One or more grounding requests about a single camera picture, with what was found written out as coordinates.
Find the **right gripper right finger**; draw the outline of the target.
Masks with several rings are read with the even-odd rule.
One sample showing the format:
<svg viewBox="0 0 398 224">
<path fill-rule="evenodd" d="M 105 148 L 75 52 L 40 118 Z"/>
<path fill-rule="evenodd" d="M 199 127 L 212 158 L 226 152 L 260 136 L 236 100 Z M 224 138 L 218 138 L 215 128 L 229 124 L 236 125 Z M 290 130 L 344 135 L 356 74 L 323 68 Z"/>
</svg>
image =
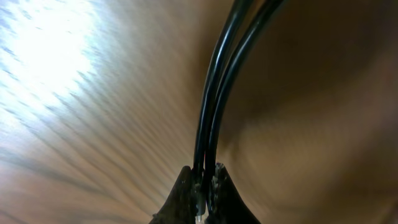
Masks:
<svg viewBox="0 0 398 224">
<path fill-rule="evenodd" d="M 240 197 L 226 167 L 219 162 L 210 181 L 208 211 L 206 224 L 260 224 Z"/>
</svg>

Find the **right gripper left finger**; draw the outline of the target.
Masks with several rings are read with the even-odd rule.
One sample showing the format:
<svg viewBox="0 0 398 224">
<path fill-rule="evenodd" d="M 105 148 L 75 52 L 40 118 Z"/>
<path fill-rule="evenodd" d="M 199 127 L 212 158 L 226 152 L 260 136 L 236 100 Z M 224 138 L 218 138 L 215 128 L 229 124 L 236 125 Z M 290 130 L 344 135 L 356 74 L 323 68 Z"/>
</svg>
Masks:
<svg viewBox="0 0 398 224">
<path fill-rule="evenodd" d="M 183 166 L 165 203 L 149 224 L 196 224 L 192 179 L 191 168 Z"/>
</svg>

